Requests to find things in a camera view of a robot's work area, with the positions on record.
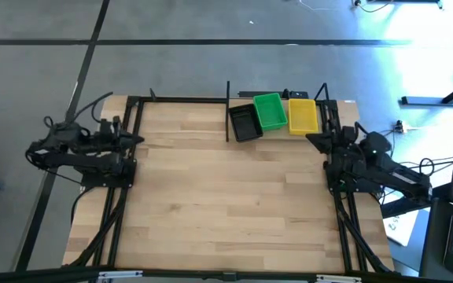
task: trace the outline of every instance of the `green bin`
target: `green bin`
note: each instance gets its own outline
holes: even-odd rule
[[[252,101],[263,130],[277,130],[288,123],[279,94],[256,95]]]

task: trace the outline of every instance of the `yellow bin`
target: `yellow bin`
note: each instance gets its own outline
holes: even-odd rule
[[[289,99],[289,134],[305,135],[318,132],[315,100]]]

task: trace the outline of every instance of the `black tray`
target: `black tray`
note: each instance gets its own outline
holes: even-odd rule
[[[228,109],[237,142],[251,141],[263,136],[254,104]]]

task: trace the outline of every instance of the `wooden tabletop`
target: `wooden tabletop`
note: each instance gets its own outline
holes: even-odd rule
[[[123,116],[126,100],[109,98],[101,116]],[[231,99],[230,106],[250,102]],[[338,108],[342,125],[359,119],[354,101],[339,101]],[[135,109],[131,117],[132,125]],[[288,135],[287,127],[245,143],[230,132],[225,142],[224,119],[221,104],[145,103],[139,133],[145,142],[136,151],[116,267],[343,272],[322,169],[326,157],[305,138]],[[64,263],[97,233],[106,192],[94,189],[79,201]],[[393,268],[378,203],[368,194],[355,196],[363,236]],[[104,251],[111,235],[106,239]]]

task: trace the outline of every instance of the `concrete floor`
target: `concrete floor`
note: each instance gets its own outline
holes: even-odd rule
[[[401,108],[405,95],[443,97],[453,91],[453,1],[394,4],[377,13],[349,1],[112,0],[101,39],[411,39],[413,46],[99,46],[79,105],[116,94],[223,96],[239,90],[317,91],[356,100],[361,123],[389,129],[398,119],[423,127],[453,123],[453,108]],[[0,38],[89,39],[101,0],[0,0]],[[0,272],[12,269],[42,172],[24,159],[46,135],[42,118],[61,120],[85,46],[0,46]],[[87,117],[80,122],[93,128]],[[453,156],[453,127],[397,137],[395,160]],[[72,170],[61,170],[75,178]],[[446,182],[448,173],[433,184]],[[60,266],[76,185],[56,181],[30,268]]]

